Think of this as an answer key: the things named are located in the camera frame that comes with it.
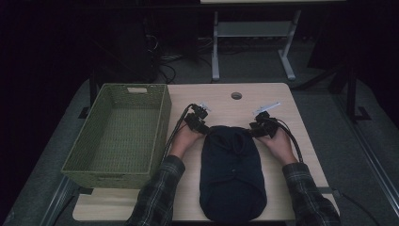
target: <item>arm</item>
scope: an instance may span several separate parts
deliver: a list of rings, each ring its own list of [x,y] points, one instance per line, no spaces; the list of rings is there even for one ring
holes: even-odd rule
[[[282,164],[293,202],[296,225],[341,225],[334,205],[317,189],[308,167],[296,160],[288,135],[279,128],[273,138],[258,137],[258,140]]]
[[[126,226],[168,225],[172,221],[176,187],[185,170],[182,159],[200,137],[203,135],[191,131],[185,122],[182,123],[168,156],[149,182],[141,188],[135,209],[125,222]]]

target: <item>person's left hand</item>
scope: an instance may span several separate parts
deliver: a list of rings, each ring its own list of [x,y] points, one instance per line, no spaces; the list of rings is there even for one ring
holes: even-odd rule
[[[192,131],[185,121],[182,121],[179,131],[176,133],[172,141],[172,147],[169,154],[175,155],[182,159],[185,152],[202,137],[204,137],[204,134]]]

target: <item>basket handle hole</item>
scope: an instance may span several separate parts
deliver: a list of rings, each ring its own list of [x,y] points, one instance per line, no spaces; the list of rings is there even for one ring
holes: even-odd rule
[[[127,88],[130,93],[147,93],[147,88]]]

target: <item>person's right hand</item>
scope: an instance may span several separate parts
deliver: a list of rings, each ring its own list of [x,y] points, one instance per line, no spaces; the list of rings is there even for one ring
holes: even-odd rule
[[[277,130],[273,138],[270,138],[270,136],[256,138],[266,145],[282,166],[298,162],[293,154],[290,137],[281,128]]]

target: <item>dark background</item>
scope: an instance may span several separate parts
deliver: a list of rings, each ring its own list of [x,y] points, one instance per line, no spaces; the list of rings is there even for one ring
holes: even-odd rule
[[[349,1],[322,15],[304,10],[296,38],[317,39],[310,66],[328,70],[344,61],[353,68],[399,127],[399,14],[391,2]],[[72,96],[91,74],[96,74],[99,85],[148,83],[155,78],[157,65],[147,52],[146,29],[192,58],[197,36],[212,34],[212,28],[203,25],[213,20],[213,13],[160,12],[150,26],[142,23],[143,16],[117,11],[86,14],[66,0],[0,1],[0,222]]]

